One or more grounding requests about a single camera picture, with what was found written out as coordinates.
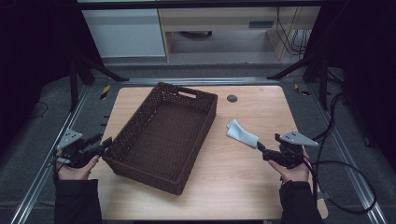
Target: hand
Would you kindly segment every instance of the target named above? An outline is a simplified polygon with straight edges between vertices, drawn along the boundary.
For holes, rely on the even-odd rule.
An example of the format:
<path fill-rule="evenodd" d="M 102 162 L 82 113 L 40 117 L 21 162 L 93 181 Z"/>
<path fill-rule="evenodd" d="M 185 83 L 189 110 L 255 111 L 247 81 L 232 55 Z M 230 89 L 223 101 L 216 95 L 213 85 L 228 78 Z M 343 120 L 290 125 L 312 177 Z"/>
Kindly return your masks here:
<path fill-rule="evenodd" d="M 62 151 L 59 151 L 57 155 L 62 156 Z M 91 169 L 97 162 L 99 162 L 99 156 L 94 156 L 87 165 L 79 169 L 71 168 L 61 162 L 56 162 L 56 169 L 59 170 L 59 180 L 87 180 Z"/>
<path fill-rule="evenodd" d="M 286 183 L 288 181 L 308 181 L 309 177 L 309 169 L 306 167 L 304 163 L 301 163 L 300 165 L 292 168 L 292 169 L 287 169 L 275 161 L 268 161 L 268 163 L 276 170 L 281 176 L 283 181 Z"/>

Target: white cloth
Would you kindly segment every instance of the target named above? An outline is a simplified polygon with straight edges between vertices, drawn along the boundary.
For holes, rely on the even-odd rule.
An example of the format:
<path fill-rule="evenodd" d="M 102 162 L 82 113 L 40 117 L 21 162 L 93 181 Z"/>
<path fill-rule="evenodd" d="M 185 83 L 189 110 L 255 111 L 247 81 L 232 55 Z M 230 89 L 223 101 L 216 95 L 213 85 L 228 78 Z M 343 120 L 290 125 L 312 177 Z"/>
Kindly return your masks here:
<path fill-rule="evenodd" d="M 231 120 L 227 124 L 227 135 L 233 139 L 236 139 L 242 143 L 245 143 L 251 147 L 257 147 L 257 142 L 259 141 L 259 137 L 254 135 L 253 133 L 247 132 L 241 125 L 239 125 L 236 119 Z"/>

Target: aluminum rail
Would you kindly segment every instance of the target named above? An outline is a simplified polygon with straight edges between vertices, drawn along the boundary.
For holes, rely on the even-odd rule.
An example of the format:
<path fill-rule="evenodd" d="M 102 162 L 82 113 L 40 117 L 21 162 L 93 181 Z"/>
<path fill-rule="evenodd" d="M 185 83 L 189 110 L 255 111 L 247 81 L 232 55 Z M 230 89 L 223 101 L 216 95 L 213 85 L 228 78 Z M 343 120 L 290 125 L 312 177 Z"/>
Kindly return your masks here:
<path fill-rule="evenodd" d="M 308 89 L 310 92 L 318 92 L 318 90 L 314 88 L 312 85 L 308 85 Z M 317 97 L 316 94 L 312 94 L 312 95 L 314 96 L 314 100 L 318 106 L 318 109 L 322 117 L 325 119 L 327 123 L 329 123 L 331 117 L 330 112 L 325 111 L 323 109 L 319 101 L 319 98 Z M 341 160 L 359 169 L 357 163 L 353 160 L 352 156 L 350 155 L 349 150 L 347 149 L 347 145 L 345 144 L 343 138 L 341 137 L 341 134 L 338 132 L 336 127 L 334 127 L 331 136 L 332 136 L 332 140 L 334 141 L 335 148 L 337 149 L 337 152 L 341 157 Z M 353 172 L 349 168 L 346 168 L 346 173 L 348 174 L 349 179 L 352 182 L 352 185 L 354 186 L 356 192 L 358 193 L 358 196 L 361 199 L 361 203 L 363 204 L 364 208 L 368 208 L 372 204 L 374 196 L 370 191 L 370 188 L 367 185 L 366 181 L 361 175 L 357 174 L 356 172 Z M 368 212 L 367 215 L 373 224 L 388 224 L 388 221 L 385 218 L 385 215 L 383 214 L 378 203 L 375 204 L 374 208 L 370 212 Z"/>
<path fill-rule="evenodd" d="M 44 185 L 46 184 L 46 181 L 52 172 L 52 166 L 49 166 L 50 161 L 53 157 L 53 152 L 56 150 L 56 146 L 59 144 L 59 142 L 62 139 L 62 136 L 64 135 L 64 132 L 67 129 L 71 129 L 73 127 L 73 124 L 78 117 L 78 114 L 85 102 L 87 93 L 91 89 L 91 86 L 83 86 L 81 90 L 81 94 L 79 96 L 80 100 L 79 103 L 74 110 L 74 112 L 70 113 L 67 116 L 66 121 L 64 122 L 64 126 L 58 133 L 55 142 L 53 143 L 51 150 L 49 151 L 49 154 L 47 155 L 47 158 L 44 160 L 40 170 L 38 171 L 35 180 L 33 181 L 31 187 L 25 194 L 23 200 L 21 201 L 20 205 L 18 206 L 17 210 L 14 213 L 14 216 L 11 220 L 11 224 L 15 223 L 25 223 L 26 219 L 28 218 L 30 212 L 32 211 L 35 202 L 37 201 L 38 195 L 40 194 L 41 190 L 43 189 Z"/>
<path fill-rule="evenodd" d="M 203 8 L 203 7 L 323 7 L 346 0 L 212 0 L 212 1 L 140 1 L 140 2 L 95 2 L 64 3 L 55 1 L 56 7 L 79 10 L 150 9 L 150 8 Z"/>
<path fill-rule="evenodd" d="M 128 86 L 155 86 L 159 81 L 182 86 L 275 85 L 282 82 L 281 80 L 268 80 L 266 77 L 142 77 L 130 78 L 129 81 L 117 82 L 115 84 Z"/>

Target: wicker basket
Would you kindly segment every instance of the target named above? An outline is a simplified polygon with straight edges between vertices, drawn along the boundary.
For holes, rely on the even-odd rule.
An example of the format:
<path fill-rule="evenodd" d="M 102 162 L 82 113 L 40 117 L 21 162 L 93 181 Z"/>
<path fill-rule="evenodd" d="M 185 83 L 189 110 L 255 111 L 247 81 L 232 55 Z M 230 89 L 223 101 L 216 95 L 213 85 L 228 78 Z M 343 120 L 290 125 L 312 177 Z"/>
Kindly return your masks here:
<path fill-rule="evenodd" d="M 213 93 L 158 83 L 103 159 L 117 175 L 180 195 L 215 119 L 217 101 Z"/>

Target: light wood tabletop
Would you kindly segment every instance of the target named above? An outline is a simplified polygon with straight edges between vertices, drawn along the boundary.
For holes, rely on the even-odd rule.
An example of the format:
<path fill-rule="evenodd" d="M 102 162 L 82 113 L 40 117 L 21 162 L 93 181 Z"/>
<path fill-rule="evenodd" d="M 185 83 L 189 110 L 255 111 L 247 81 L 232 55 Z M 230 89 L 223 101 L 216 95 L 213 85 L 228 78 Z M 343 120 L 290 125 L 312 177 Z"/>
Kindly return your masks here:
<path fill-rule="evenodd" d="M 267 148 L 278 150 L 275 133 L 296 130 L 278 86 L 200 86 L 191 89 L 218 95 L 217 116 L 201 147 L 186 188 L 180 196 L 115 175 L 100 160 L 90 178 L 99 179 L 103 219 L 107 220 L 247 220 L 280 219 L 280 175 L 262 160 L 258 149 L 226 135 L 237 119 Z M 152 88 L 123 88 L 110 115 L 103 139 L 120 132 Z M 237 96 L 230 103 L 227 96 Z M 318 201 L 322 217 L 328 215 Z"/>

